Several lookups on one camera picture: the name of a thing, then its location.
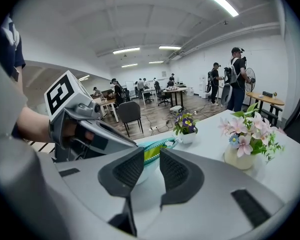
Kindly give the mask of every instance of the white vase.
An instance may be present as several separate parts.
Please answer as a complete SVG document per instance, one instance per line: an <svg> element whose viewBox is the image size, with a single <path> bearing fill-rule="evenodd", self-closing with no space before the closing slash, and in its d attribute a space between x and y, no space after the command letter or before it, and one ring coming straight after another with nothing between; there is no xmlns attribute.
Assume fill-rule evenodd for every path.
<svg viewBox="0 0 300 240"><path fill-rule="evenodd" d="M254 165L257 155L244 154L243 156L238 157L237 152L238 149L232 148L229 144L224 152L224 161L240 170L247 170Z"/></svg>
<svg viewBox="0 0 300 240"><path fill-rule="evenodd" d="M194 142L196 138L196 133L183 134L182 132L178 135L178 141L183 144L189 144Z"/></svg>

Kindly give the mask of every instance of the table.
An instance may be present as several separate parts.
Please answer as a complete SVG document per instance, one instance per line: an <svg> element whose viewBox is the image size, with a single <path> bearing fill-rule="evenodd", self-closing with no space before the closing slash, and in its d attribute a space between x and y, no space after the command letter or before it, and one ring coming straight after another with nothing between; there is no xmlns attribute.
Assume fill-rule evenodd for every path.
<svg viewBox="0 0 300 240"><path fill-rule="evenodd" d="M144 105L146 105L146 101L145 101L145 96L144 96L144 94L146 94L146 93L152 93L152 92L154 92L155 102L158 103L156 89L145 89L144 91L142 91L142 98L143 98L143 104L144 104Z"/></svg>
<svg viewBox="0 0 300 240"><path fill-rule="evenodd" d="M111 100L105 100L105 101L99 103L99 105L100 106L106 106L108 108L108 111L110 111L108 105L111 105L115 120L118 123L119 119L118 119L116 109L115 109L115 106L114 106L115 103L116 103L116 99L111 99Z"/></svg>
<svg viewBox="0 0 300 240"><path fill-rule="evenodd" d="M229 143L228 136L221 136L218 128L220 118L231 120L230 110L199 121L198 134L191 144L178 144L175 149L198 156L224 161L223 153ZM171 137L172 131L135 140L137 144L158 141ZM245 172L273 191L286 204L300 197L300 144L281 132L276 132L276 139L284 145L282 153L266 164L266 158L257 155L254 166ZM158 167L145 182L134 187L131 193L134 222L141 232L160 213L161 196L166 192L165 182Z"/></svg>
<svg viewBox="0 0 300 240"><path fill-rule="evenodd" d="M251 98L254 98L256 102L260 101L260 107L259 107L259 113L261 112L262 106L264 104L264 102L266 103L270 103L273 105L278 105L278 106L283 106L285 105L285 103L280 100L280 99L274 99L268 96L263 95L263 98L260 98L259 95L262 95L262 93L257 93L257 92L246 92L245 93L247 96L250 97L250 102L251 102Z"/></svg>
<svg viewBox="0 0 300 240"><path fill-rule="evenodd" d="M177 93L180 93L180 100L181 100L181 107L183 108L184 107L184 100L182 98L182 92L189 89L188 87L181 87L177 90L167 90L167 91L164 91L164 93L174 93L174 98L175 98L175 105L177 106L178 105L178 100L177 100ZM172 95L171 95L171 108L174 106L174 103L173 103L173 99L172 99Z"/></svg>

